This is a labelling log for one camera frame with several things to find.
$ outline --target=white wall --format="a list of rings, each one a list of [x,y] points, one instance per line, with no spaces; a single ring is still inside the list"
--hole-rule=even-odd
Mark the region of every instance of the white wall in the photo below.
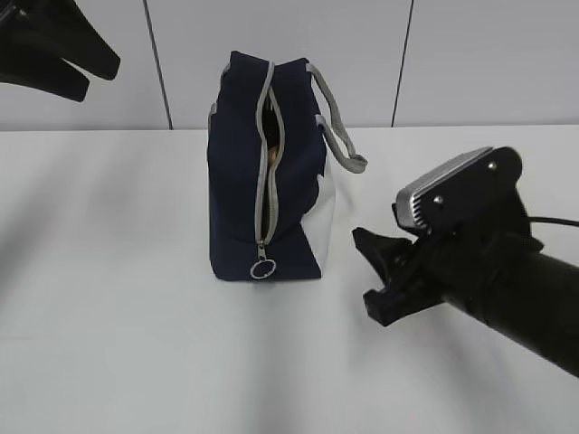
[[[350,126],[392,116],[408,0],[149,0],[176,128],[202,128],[229,52],[308,57]]]
[[[579,122],[579,3],[415,0],[396,126]]]
[[[205,127],[229,51],[309,57],[346,124],[390,126],[412,0],[147,0],[176,128]],[[165,129],[143,0],[78,0],[122,58],[82,104],[0,83],[0,129]],[[579,122],[579,4],[414,0],[396,126]]]

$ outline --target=robotic arm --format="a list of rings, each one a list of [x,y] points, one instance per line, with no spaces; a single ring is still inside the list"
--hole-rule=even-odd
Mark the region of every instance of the robotic arm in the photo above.
[[[517,192],[521,173],[511,148],[463,154],[397,195],[398,226],[416,242],[354,230],[385,285],[365,305],[389,326],[450,303],[579,377],[579,268],[541,253]]]
[[[83,101],[89,80],[113,80],[120,58],[74,0],[0,0],[0,81]]]

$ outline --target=zipper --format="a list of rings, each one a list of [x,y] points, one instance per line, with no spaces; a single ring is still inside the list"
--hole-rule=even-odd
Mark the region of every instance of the zipper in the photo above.
[[[256,109],[256,124],[257,129],[261,138],[261,159],[260,159],[260,173],[258,176],[257,193],[255,196],[255,242],[257,244],[257,262],[255,262],[251,269],[252,277],[255,279],[268,278],[271,276],[276,267],[277,263],[273,259],[268,259],[266,253],[266,247],[271,242],[275,230],[278,225],[278,219],[280,216],[280,203],[278,198],[278,190],[276,185],[275,174],[280,165],[280,161],[283,157],[283,151],[285,149],[285,127],[283,125],[283,118],[281,116],[280,105],[275,98],[275,93],[271,88],[271,80],[273,78],[273,70],[275,65],[270,62],[268,68],[268,73],[266,75],[265,81],[263,83],[263,88],[261,90],[260,98],[258,99],[258,105]],[[275,160],[269,167],[269,152],[268,152],[268,142],[265,132],[263,130],[263,107],[265,103],[271,104],[271,108],[275,114],[278,122],[280,143],[278,148],[278,153]],[[263,205],[266,198],[267,191],[267,202],[268,207],[266,213],[263,210]],[[263,274],[256,274],[256,270],[259,266],[267,265],[268,269]]]
[[[18,7],[14,4],[14,0],[0,0],[0,28],[7,23],[8,19],[16,13]]]

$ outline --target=navy blue bag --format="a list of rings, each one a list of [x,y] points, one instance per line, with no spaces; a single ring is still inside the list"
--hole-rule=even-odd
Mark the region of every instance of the navy blue bag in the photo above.
[[[312,76],[348,156],[320,114]],[[321,278],[335,202],[324,138],[343,167],[364,172],[366,160],[307,59],[276,66],[232,52],[209,116],[210,260],[217,278]]]

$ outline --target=black cable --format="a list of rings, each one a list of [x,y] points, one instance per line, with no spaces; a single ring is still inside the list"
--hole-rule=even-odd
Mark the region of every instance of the black cable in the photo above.
[[[396,122],[396,110],[398,109],[398,97],[400,97],[400,84],[402,83],[402,76],[404,73],[404,61],[406,60],[406,49],[408,48],[408,36],[410,35],[410,24],[413,21],[414,0],[410,2],[410,12],[408,13],[408,24],[406,25],[406,36],[404,37],[404,46],[402,49],[402,61],[400,62],[400,71],[398,75],[398,84],[396,86],[396,98],[394,99],[394,110],[392,112],[392,123],[390,127],[394,127]]]
[[[552,217],[529,217],[528,219],[531,223],[561,224],[563,226],[574,226],[575,228],[579,228],[579,222],[576,222],[575,220],[555,219]]]
[[[165,80],[163,79],[163,71],[161,69],[161,61],[159,60],[159,51],[157,49],[157,41],[153,33],[153,22],[151,21],[151,13],[148,9],[147,0],[143,0],[145,7],[145,18],[147,19],[148,35],[151,38],[151,46],[153,48],[153,57],[155,58],[155,65],[157,66],[157,75],[159,78],[159,85],[161,86],[161,96],[163,97],[163,104],[165,104],[166,120],[169,124],[169,129],[173,129],[173,119],[171,118],[171,108],[169,107],[169,99],[166,95]]]

